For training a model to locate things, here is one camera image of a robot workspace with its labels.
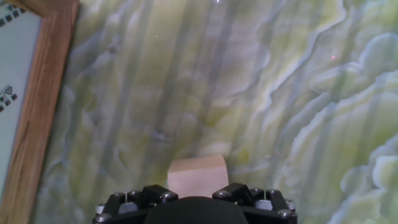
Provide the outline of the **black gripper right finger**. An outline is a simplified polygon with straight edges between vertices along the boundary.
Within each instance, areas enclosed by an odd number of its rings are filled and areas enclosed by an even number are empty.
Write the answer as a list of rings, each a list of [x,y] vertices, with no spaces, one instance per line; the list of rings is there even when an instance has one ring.
[[[294,202],[276,189],[232,183],[214,192],[212,198],[235,205],[248,224],[297,224]]]

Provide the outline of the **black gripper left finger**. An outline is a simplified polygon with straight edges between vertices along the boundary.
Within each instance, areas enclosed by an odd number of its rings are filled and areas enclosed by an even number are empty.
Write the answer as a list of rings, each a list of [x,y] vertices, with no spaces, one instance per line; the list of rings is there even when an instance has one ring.
[[[160,204],[178,200],[178,194],[160,185],[111,194],[98,205],[93,224],[144,224],[149,212]]]

